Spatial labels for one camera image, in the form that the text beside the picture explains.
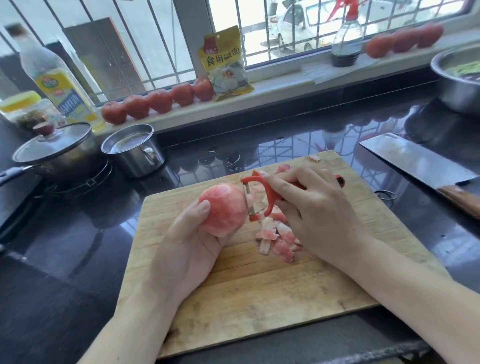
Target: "window sill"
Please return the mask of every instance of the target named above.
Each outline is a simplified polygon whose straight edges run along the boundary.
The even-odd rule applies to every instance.
[[[159,133],[172,128],[179,128],[194,122],[201,122],[210,118],[239,112],[262,105],[283,101],[293,97],[299,97],[313,92],[319,92],[347,84],[358,83],[368,79],[379,78],[388,74],[398,73],[413,68],[430,64],[432,58],[444,50],[455,46],[464,46],[476,43],[480,40],[480,27],[456,32],[443,36],[432,48],[415,49],[404,54],[390,54],[388,57],[376,62],[370,67],[360,69],[345,76],[331,79],[316,85],[315,82],[301,72],[291,73],[253,84],[255,90],[249,94],[233,97],[220,102],[200,102],[197,100],[193,105],[176,108],[167,114],[153,114],[141,123],[147,123]],[[112,134],[125,126],[135,124],[138,121],[114,126],[108,124],[97,135]]]

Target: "black countertop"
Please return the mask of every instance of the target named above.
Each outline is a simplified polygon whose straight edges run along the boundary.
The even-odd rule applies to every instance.
[[[114,313],[143,199],[226,174],[335,150],[446,266],[480,292],[480,226],[428,188],[358,145],[404,134],[480,173],[480,123],[432,100],[432,85],[167,148],[167,165],[142,180],[116,169],[91,192],[46,197],[0,258],[0,362],[75,363]],[[378,307],[166,361],[362,363],[428,349]]]

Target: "cleaver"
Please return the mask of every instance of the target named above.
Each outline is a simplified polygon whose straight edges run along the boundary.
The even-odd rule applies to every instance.
[[[480,220],[480,197],[463,188],[480,184],[480,177],[476,173],[392,133],[365,140],[360,145]]]

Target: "peeler handle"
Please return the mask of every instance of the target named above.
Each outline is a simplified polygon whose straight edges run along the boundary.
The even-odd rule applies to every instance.
[[[340,176],[340,175],[335,175],[335,178],[336,180],[338,181],[338,184],[340,185],[341,188],[343,188],[345,186],[345,179]],[[272,211],[273,211],[273,206],[275,205],[275,202],[277,200],[282,200],[283,197],[278,194],[277,192],[275,192],[271,187],[270,185],[268,184],[267,180],[265,178],[263,178],[260,173],[258,173],[257,171],[253,171],[252,172],[252,175],[249,176],[249,177],[245,177],[245,178],[242,178],[240,180],[240,182],[242,183],[250,183],[250,182],[259,182],[261,183],[264,187],[265,187],[265,193],[267,195],[267,199],[268,199],[268,208],[267,210],[264,212],[264,216],[267,217],[269,216]],[[294,186],[298,187],[298,188],[301,188],[302,190],[306,190],[307,188],[301,184],[300,182],[289,182],[290,184],[293,184]],[[250,216],[250,221],[258,221],[260,220],[260,216],[257,214],[257,215],[253,215],[253,216]]]

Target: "cutting board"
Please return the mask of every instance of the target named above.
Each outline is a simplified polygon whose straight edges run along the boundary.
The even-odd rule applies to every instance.
[[[346,180],[348,200],[376,238],[412,260],[448,276],[431,253],[335,152],[288,162],[292,167],[318,163]],[[262,167],[273,173],[277,164]],[[132,292],[152,261],[163,234],[175,217],[206,188],[240,179],[252,171],[218,178],[145,199],[133,240],[117,308]],[[249,222],[225,247],[206,281],[179,308],[159,357],[291,327],[360,310],[378,303],[348,276],[308,252],[295,253],[293,264],[257,251],[260,223]]]

